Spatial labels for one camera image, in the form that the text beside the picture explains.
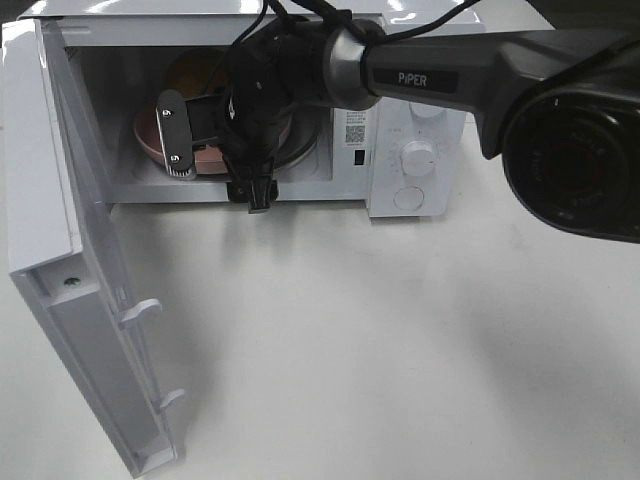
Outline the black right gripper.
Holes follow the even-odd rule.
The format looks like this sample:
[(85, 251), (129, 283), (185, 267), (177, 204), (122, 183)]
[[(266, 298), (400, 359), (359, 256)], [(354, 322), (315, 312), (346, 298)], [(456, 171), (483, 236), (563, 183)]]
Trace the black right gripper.
[(264, 213), (279, 194), (273, 172), (298, 104), (280, 91), (236, 85), (216, 89), (214, 98), (228, 198), (248, 203), (250, 214)]

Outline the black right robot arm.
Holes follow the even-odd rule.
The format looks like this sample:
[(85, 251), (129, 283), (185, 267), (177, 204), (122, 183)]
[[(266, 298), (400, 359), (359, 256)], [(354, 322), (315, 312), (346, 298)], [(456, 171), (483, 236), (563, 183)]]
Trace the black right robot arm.
[(269, 205), (271, 152), (301, 106), (383, 98), (471, 114), (519, 202), (574, 235), (639, 239), (639, 37), (560, 29), (391, 39), (372, 21), (274, 21), (231, 48), (216, 117), (233, 179)]

